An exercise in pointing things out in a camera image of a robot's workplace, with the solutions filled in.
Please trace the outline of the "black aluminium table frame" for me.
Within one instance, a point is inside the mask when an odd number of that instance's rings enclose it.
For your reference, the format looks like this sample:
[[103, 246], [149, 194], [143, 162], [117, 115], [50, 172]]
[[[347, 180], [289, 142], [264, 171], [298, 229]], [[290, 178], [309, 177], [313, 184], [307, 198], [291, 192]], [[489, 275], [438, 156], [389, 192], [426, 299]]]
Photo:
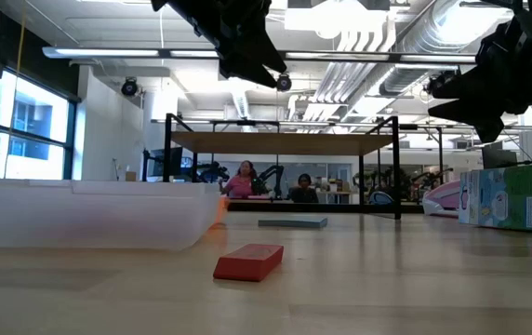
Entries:
[[394, 205], [307, 204], [292, 201], [265, 201], [221, 198], [219, 205], [228, 211], [306, 212], [340, 214], [394, 214]]

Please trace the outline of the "person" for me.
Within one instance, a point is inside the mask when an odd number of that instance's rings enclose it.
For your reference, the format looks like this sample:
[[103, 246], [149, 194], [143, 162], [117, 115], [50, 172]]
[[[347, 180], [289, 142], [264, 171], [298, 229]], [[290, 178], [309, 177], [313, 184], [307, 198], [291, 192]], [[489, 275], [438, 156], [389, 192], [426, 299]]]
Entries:
[[294, 203], [317, 204], [319, 202], [316, 191], [311, 187], [312, 179], [303, 173], [298, 177], [298, 185], [289, 191], [289, 198]]
[[257, 177], [253, 164], [245, 160], [226, 184], [223, 181], [219, 182], [220, 192], [230, 198], [248, 198], [256, 194], [253, 182]]

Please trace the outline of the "red eraser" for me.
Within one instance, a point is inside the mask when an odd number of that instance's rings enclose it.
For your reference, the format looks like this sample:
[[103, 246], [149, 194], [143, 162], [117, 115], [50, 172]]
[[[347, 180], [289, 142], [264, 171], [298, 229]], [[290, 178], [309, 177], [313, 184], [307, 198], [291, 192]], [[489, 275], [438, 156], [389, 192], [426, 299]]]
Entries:
[[213, 277], [260, 282], [282, 262], [284, 250], [280, 245], [247, 244], [220, 256]]

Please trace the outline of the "black computer monitor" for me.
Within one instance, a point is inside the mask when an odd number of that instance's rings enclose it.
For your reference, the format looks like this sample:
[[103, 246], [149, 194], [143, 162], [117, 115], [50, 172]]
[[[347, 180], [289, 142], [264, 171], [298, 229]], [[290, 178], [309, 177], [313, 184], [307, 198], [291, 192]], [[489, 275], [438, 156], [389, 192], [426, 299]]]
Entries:
[[[181, 159], [182, 159], [183, 149], [182, 147], [171, 148], [168, 153], [168, 176], [176, 176], [181, 173]], [[165, 151], [152, 150], [149, 152], [148, 160], [148, 176], [149, 177], [162, 177], [164, 174], [165, 167]]]
[[516, 152], [504, 150], [502, 142], [494, 142], [482, 148], [484, 169], [506, 168], [517, 164]]

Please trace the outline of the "blue white round object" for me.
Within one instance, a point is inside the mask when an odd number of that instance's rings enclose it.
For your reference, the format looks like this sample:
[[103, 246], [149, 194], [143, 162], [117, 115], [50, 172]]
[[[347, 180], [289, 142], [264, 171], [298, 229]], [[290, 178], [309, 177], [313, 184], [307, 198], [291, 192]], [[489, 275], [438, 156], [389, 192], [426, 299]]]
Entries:
[[374, 191], [369, 196], [369, 203], [371, 205], [386, 206], [392, 205], [393, 202], [392, 197], [383, 191]]

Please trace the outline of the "green yellow crayon box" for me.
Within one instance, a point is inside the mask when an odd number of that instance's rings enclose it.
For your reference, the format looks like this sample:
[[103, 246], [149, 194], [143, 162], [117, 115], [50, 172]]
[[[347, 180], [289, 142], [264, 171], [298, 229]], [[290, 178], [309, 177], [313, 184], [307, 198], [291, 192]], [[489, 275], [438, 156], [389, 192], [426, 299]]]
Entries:
[[532, 165], [463, 172], [459, 222], [532, 232]]

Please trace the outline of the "large window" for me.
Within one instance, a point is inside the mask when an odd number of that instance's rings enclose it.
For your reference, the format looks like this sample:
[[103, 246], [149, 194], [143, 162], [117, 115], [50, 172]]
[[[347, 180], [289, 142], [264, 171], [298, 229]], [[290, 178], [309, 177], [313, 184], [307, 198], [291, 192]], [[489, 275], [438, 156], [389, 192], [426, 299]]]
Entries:
[[35, 82], [0, 77], [0, 179], [73, 175], [75, 104]]

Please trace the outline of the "long ceiling light bar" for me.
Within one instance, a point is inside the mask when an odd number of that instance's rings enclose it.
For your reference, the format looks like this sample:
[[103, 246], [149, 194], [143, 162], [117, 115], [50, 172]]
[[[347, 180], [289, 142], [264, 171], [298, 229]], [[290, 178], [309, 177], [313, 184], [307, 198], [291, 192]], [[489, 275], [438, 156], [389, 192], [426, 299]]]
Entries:
[[[181, 59], [215, 60], [213, 49], [167, 48], [70, 48], [43, 47], [43, 54], [50, 59]], [[279, 56], [288, 61], [338, 61], [372, 63], [415, 64], [475, 64], [474, 54], [396, 53], [396, 52], [348, 52], [348, 51], [293, 51], [281, 50]]]

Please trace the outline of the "clear plastic container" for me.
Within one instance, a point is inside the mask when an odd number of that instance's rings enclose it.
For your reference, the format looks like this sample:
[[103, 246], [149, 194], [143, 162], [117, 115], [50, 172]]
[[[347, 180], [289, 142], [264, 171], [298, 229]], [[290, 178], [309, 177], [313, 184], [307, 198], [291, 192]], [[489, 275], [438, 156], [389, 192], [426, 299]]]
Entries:
[[0, 180], [0, 248], [182, 250], [219, 202], [205, 183]]

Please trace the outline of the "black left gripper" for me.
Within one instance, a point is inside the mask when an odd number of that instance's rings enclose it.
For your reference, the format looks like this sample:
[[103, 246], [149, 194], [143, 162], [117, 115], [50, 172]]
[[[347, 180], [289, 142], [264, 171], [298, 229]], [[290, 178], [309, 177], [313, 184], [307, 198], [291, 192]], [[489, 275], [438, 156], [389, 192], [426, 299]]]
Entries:
[[272, 0], [152, 0], [155, 12], [170, 7], [215, 48], [242, 41], [240, 53], [219, 50], [219, 74], [275, 88], [266, 67], [284, 73], [286, 64], [265, 31]]

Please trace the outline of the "blue sticky note pad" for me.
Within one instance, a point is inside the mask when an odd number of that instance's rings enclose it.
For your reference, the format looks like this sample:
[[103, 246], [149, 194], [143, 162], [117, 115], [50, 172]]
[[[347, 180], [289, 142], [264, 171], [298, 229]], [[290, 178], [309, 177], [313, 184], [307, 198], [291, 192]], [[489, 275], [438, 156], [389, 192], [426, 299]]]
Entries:
[[308, 219], [263, 219], [258, 220], [259, 227], [288, 227], [288, 228], [306, 228], [320, 229], [327, 226], [327, 218], [308, 218]]

